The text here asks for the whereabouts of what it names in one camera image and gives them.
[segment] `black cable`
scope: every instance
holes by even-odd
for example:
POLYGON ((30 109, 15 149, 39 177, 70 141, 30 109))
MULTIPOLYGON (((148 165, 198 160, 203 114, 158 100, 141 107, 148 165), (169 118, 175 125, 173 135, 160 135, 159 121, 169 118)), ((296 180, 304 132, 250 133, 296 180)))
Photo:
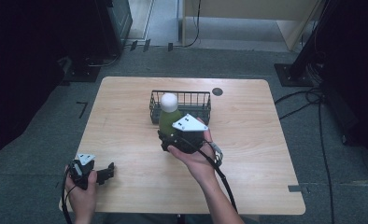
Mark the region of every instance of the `black cable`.
POLYGON ((293 115, 293 114, 295 114, 295 113, 303 110, 304 108, 307 108, 310 105, 318 104, 320 102, 320 100, 321 100, 321 96, 318 95, 319 88, 312 88, 309 91, 297 91, 295 93, 291 93, 291 94, 285 95, 285 96, 279 98, 278 100, 276 100, 275 101, 275 105, 278 104, 278 103, 280 103, 283 100, 286 100, 286 99, 290 98, 293 95, 297 95, 297 94, 300 94, 300 93, 305 93, 305 98, 306 98, 306 100, 307 100, 308 103, 306 105, 303 105, 300 108, 298 108, 296 110, 293 110, 290 113, 288 113, 288 114, 280 117, 279 118, 280 120, 285 119, 285 118, 287 118, 287 117, 289 117, 289 116, 291 116, 291 115, 293 115), (309 99, 309 95, 315 95, 315 96, 317 96, 317 99, 312 101, 312 100, 309 99))
POLYGON ((202 156, 205 157, 205 159, 210 163, 210 165, 216 170, 217 174, 219 175, 219 178, 221 179, 222 183, 224 184, 224 187, 227 189, 227 193, 230 197, 231 205, 233 206, 234 210, 237 213, 236 203, 234 201, 234 195, 231 191, 230 185, 228 184, 227 177, 224 175, 224 173, 219 169, 219 166, 209 157, 207 156, 200 148, 194 146, 191 142, 187 141, 186 139, 179 137, 183 142, 187 143, 190 147, 193 147, 196 149, 197 152, 199 152, 202 156))
POLYGON ((309 105, 318 104, 318 130, 319 130, 319 133, 320 133, 321 151, 322 151, 322 154, 323 154, 324 166, 325 166, 325 169, 326 169, 328 185, 329 185, 331 220, 332 220, 332 224, 334 224, 335 217, 334 217, 334 209, 333 209, 333 184, 332 184, 332 180, 331 180, 329 165, 328 165, 328 162, 327 162, 326 150, 325 150, 324 138, 323 138, 323 129, 322 129, 322 124, 321 124, 321 104, 323 103, 323 98, 324 97, 323 97, 322 94, 318 94, 318 93, 321 93, 321 90, 319 88, 312 88, 309 91, 297 91, 295 93, 288 94, 286 96, 283 96, 283 97, 279 98, 276 101, 276 104, 283 101, 283 100, 285 100, 285 99, 290 98, 293 95, 300 94, 300 93, 305 93, 305 98, 306 98, 306 101, 308 102, 308 104, 302 106, 300 109, 297 109, 293 112, 290 112, 289 114, 292 115, 293 113, 298 112, 301 109, 303 109, 303 108, 305 108, 309 105), (317 96, 317 99, 312 101, 311 99, 309 99, 310 95, 317 96))
POLYGON ((111 64, 113 64, 115 61, 118 60, 118 58, 120 57, 119 54, 117 54, 117 56, 112 60, 112 62, 110 63, 101 63, 101 64, 88 64, 89 67, 106 67, 106 66, 110 66, 111 64))
POLYGON ((67 168, 64 172, 64 179, 63 179, 63 183, 62 183, 62 211, 63 211, 65 221, 67 222, 67 224, 72 224, 73 222, 71 221, 70 215, 68 214, 68 210, 67 210, 67 204, 66 204, 66 199, 67 198, 64 197, 65 180, 68 176, 68 172, 69 172, 69 169, 67 168))
POLYGON ((332 184, 332 179, 330 175, 329 164, 327 163, 326 150, 324 148, 323 129, 321 125, 321 103, 322 101, 320 100, 320 102, 318 103, 318 130, 320 132, 320 143, 321 143, 321 151, 323 153, 324 166, 326 167, 327 179, 329 182, 330 210, 331 210, 331 216, 332 216, 332 224, 334 224, 335 218, 334 218, 334 211, 333 211, 333 184, 332 184))
POLYGON ((199 0, 199 4, 198 4, 198 15, 197 15, 196 25, 195 25, 196 26, 196 37, 192 41, 192 43, 190 43, 189 45, 183 46, 183 48, 188 48, 188 47, 192 46, 196 42, 196 40, 198 39, 198 37, 199 37, 199 17, 201 15, 201 1, 202 0, 199 0))

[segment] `floor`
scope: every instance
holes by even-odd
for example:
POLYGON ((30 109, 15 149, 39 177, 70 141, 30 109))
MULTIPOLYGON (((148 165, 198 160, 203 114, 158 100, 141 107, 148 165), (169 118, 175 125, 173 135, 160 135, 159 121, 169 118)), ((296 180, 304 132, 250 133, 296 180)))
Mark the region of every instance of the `floor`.
MULTIPOLYGON (((145 2, 130 0, 134 22, 144 20, 145 14, 138 14, 138 5, 145 2)), ((154 0, 151 7, 149 25, 143 38, 130 38, 132 41, 150 39, 151 46, 181 46, 180 3, 176 0, 154 0)), ((196 37, 196 18, 187 18, 186 43, 190 44, 196 37)), ((308 25, 302 38, 305 41, 311 34, 313 22, 308 25)), ((301 51, 303 43, 298 43, 293 51, 301 51)), ((244 49, 258 51, 289 51, 276 21, 250 19, 200 18, 199 36, 191 46, 200 49, 244 49)))

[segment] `forearm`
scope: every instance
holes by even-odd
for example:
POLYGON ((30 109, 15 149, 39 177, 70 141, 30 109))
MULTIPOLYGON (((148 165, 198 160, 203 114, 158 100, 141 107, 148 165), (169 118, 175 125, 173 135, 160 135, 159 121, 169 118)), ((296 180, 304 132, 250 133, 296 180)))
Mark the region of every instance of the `forearm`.
POLYGON ((244 223, 234 210, 224 192, 221 190, 217 178, 214 177, 205 181, 200 181, 199 185, 204 192, 207 206, 214 224, 244 223))

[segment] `black wire basket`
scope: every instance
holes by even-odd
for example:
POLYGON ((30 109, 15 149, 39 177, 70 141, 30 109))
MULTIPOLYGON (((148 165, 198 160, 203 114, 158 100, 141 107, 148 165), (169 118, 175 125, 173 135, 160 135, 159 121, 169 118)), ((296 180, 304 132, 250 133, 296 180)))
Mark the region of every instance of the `black wire basket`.
POLYGON ((177 96, 178 110, 182 116, 190 114, 194 118, 202 119, 208 125, 211 110, 209 91, 152 91, 151 99, 149 100, 149 110, 153 124, 159 123, 162 111, 161 98, 166 92, 173 93, 177 96))

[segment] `metal stand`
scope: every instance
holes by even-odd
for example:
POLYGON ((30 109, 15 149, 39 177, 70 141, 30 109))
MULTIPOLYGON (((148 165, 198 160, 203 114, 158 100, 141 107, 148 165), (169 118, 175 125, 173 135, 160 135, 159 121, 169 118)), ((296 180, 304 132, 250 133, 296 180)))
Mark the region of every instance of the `metal stand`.
POLYGON ((291 71, 291 64, 275 63, 275 70, 279 77, 280 84, 284 87, 313 87, 312 80, 306 74, 299 77, 294 76, 291 71))

